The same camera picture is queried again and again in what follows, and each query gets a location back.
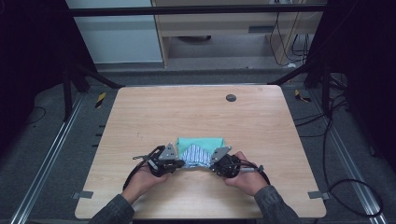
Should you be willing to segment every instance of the floor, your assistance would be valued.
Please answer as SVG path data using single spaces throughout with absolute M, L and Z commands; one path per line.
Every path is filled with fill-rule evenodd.
M 300 46 L 301 43 L 297 42 L 295 47 L 298 49 Z M 172 40 L 169 56 L 169 64 L 165 68 L 139 67 L 133 71 L 102 75 L 128 86 L 265 84 L 286 75 L 293 66 L 301 64 L 276 64 L 268 42 L 261 35 L 212 36 L 208 41 L 204 41 L 202 37 L 176 37 Z M 311 119 L 307 116 L 321 113 L 320 87 L 306 91 L 302 86 L 303 80 L 304 75 L 301 75 L 282 86 L 296 125 Z M 67 137 L 59 140 L 63 146 L 52 154 L 56 161 L 48 164 L 50 172 L 42 178 L 38 192 L 31 197 L 31 206 L 27 206 L 25 210 L 28 223 L 82 222 L 74 216 L 78 200 L 72 196 L 83 188 L 95 150 L 100 143 L 100 133 L 103 132 L 103 125 L 106 124 L 117 94 L 117 90 L 111 90 L 95 80 L 89 79 L 89 82 L 92 85 L 89 93 L 80 94 L 74 91 L 75 102 L 81 100 L 78 114 L 67 132 Z M 296 89 L 312 102 L 297 99 L 294 94 Z M 104 91 L 106 99 L 101 108 L 94 108 L 98 95 Z M 332 90 L 331 97 L 335 98 L 340 93 Z M 319 219 L 318 223 L 396 223 L 395 175 L 386 161 L 370 155 L 369 146 L 353 116 L 348 112 L 347 105 L 342 103 L 343 100 L 340 97 L 336 101 L 341 106 L 333 112 L 333 126 L 324 145 L 329 182 L 332 184 L 342 178 L 361 177 L 375 187 L 385 209 L 382 219 L 369 219 L 347 211 L 332 198 L 326 201 L 328 214 Z M 35 105 L 25 128 L 14 139 L 12 154 L 1 165 L 0 223 L 8 223 L 22 204 L 26 193 L 31 192 L 29 188 L 64 125 L 62 86 L 39 93 L 35 98 Z M 326 130 L 326 121 L 320 118 L 297 127 L 322 192 L 328 189 L 322 172 L 322 134 Z M 364 212 L 361 202 L 370 199 L 370 194 L 366 192 L 366 188 L 351 184 L 343 184 L 334 189 L 338 198 L 360 212 Z

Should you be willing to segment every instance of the gray carpet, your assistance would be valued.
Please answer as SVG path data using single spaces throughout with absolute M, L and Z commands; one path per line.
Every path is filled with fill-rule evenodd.
M 174 71 L 174 72 L 135 72 L 133 74 L 105 74 L 112 80 L 125 85 L 178 85 L 178 84 L 230 84 L 230 83 L 266 83 L 277 79 L 288 71 L 239 69 L 233 71 Z M 300 84 L 297 77 L 291 84 Z M 100 142 L 103 128 L 114 102 L 117 91 L 111 90 L 90 79 L 92 88 L 85 95 L 82 108 L 77 120 L 64 143 L 61 153 L 53 167 L 49 178 L 35 203 L 30 219 L 51 219 L 77 221 L 74 211 L 77 200 L 71 198 L 73 192 L 82 190 L 88 175 L 96 147 Z M 105 91 L 106 98 L 102 107 L 94 108 L 98 95 Z M 314 103 L 297 100 L 294 89 L 283 89 L 290 112 L 294 119 L 303 118 L 318 113 Z M 12 217 L 21 203 L 25 192 L 44 160 L 51 142 L 62 125 L 63 119 L 63 90 L 56 86 L 40 93 L 36 98 L 36 106 L 46 109 L 45 117 L 34 124 L 26 125 L 20 136 L 13 144 L 13 154 L 7 162 L 2 164 L 0 171 L 0 219 Z M 32 114 L 31 120 L 41 116 L 41 109 Z M 395 174 L 388 164 L 379 158 L 373 158 L 368 152 L 367 143 L 361 136 L 360 130 L 351 115 L 340 108 L 334 113 L 334 127 L 336 127 L 359 165 L 367 183 L 375 187 L 385 203 L 385 217 L 389 223 L 396 223 L 396 189 Z M 316 135 L 325 130 L 321 120 L 299 127 L 299 135 Z M 326 185 L 322 173 L 322 140 L 323 137 L 302 137 L 306 156 L 313 170 L 320 190 L 325 191 Z M 326 162 L 330 182 L 346 178 L 346 172 L 338 159 L 332 142 L 326 146 Z M 336 194 L 347 204 L 363 211 L 359 198 L 350 184 L 337 189 Z M 318 223 L 371 223 L 368 218 L 358 217 L 348 212 L 335 200 L 326 202 L 327 215 Z

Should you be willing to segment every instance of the teal cloth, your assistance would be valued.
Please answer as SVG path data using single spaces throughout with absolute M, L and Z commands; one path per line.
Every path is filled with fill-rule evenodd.
M 187 150 L 191 145 L 201 147 L 213 155 L 217 147 L 225 147 L 224 138 L 220 137 L 205 137 L 205 138 L 184 138 L 179 137 L 177 139 L 177 152 L 178 156 L 181 157 L 184 151 Z

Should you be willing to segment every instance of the forearm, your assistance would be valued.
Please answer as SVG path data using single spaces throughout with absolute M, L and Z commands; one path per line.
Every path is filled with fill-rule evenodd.
M 274 186 L 260 189 L 255 195 L 265 223 L 302 223 L 297 214 L 283 201 Z
M 133 216 L 134 209 L 119 194 L 102 208 L 89 223 L 130 223 Z

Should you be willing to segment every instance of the wooden table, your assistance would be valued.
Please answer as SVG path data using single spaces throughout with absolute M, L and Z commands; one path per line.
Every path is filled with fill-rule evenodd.
M 234 94 L 235 102 L 226 95 Z M 120 89 L 80 198 L 78 218 L 91 218 L 116 194 L 139 161 L 178 137 L 223 137 L 264 166 L 271 183 L 299 217 L 323 217 L 318 190 L 278 86 L 174 86 Z M 180 169 L 135 204 L 134 218 L 258 218 L 252 197 L 227 187 L 208 169 Z

